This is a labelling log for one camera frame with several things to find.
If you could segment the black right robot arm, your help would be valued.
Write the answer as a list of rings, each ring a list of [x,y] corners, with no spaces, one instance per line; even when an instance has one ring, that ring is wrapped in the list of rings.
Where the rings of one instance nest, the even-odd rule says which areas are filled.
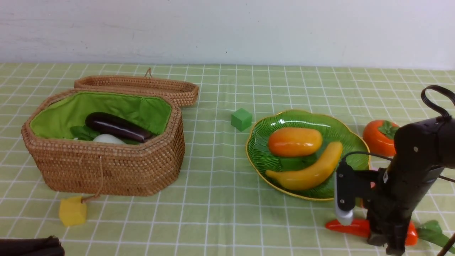
[[[401,256],[413,211],[445,168],[454,168],[454,121],[442,117],[400,127],[396,154],[373,188],[368,243]]]

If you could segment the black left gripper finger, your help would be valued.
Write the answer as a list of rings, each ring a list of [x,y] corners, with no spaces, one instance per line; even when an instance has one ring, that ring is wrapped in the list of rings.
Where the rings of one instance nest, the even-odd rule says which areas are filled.
[[[1,239],[1,256],[64,256],[65,250],[56,236],[37,239]]]

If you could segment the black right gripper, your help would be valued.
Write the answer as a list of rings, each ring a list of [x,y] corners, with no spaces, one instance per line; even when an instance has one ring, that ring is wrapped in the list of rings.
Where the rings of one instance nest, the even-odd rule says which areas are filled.
[[[442,167],[421,170],[381,167],[373,196],[366,204],[370,221],[367,243],[384,246],[389,256],[402,256],[413,211],[442,173]]]

